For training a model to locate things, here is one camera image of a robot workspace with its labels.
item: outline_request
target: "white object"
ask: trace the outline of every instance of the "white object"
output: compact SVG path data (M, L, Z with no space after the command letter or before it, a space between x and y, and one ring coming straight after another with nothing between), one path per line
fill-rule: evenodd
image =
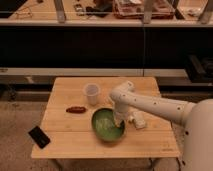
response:
M140 5L142 2L140 0L130 0L131 3Z
M98 95L100 93L100 87L95 83L88 83L84 87L84 95L87 97L90 105L96 105L98 103Z
M131 83L115 87L110 97L115 102L115 115L128 106L141 109L185 127L182 171L210 171L213 168L213 99L198 104L143 96L129 91Z
M136 129L142 129L146 127L146 122L144 120L142 111L134 111L129 116L129 120L132 121Z

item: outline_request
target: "table leg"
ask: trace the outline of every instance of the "table leg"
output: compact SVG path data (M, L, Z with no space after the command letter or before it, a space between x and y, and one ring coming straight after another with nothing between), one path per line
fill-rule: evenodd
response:
M160 162L161 158L155 158L155 159L149 159L151 165L148 167L149 170L153 170L154 171L154 168L155 166Z
M57 159L50 159L51 162L57 167L58 171L63 171L62 165L58 162Z

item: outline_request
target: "green bowl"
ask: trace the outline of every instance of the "green bowl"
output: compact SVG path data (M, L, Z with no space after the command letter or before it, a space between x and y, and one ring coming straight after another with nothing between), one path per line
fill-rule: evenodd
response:
M95 111L92 116L92 127L98 138L104 141L116 141L124 133L125 124L121 122L117 127L113 117L113 110L110 108L101 108Z

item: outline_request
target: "wooden table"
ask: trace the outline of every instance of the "wooden table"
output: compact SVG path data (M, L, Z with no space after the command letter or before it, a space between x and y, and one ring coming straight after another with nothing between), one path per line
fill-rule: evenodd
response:
M136 130L126 123L125 134L116 143L100 141L91 127L91 117L101 107L112 108L108 94L110 90L132 81L135 92L160 96L156 80L152 77L75 77L57 78L47 104L41 128L50 137L51 143L44 149L34 145L32 158L163 158L180 155L170 122L143 113L147 127ZM101 87L100 103L89 106L82 89L86 83L97 83ZM70 114L70 106L85 106L84 114Z

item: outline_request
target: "black phone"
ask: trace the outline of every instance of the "black phone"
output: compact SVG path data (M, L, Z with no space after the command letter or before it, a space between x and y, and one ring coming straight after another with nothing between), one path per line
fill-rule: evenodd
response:
M40 148L44 148L50 143L49 137L38 126L29 131L29 135Z

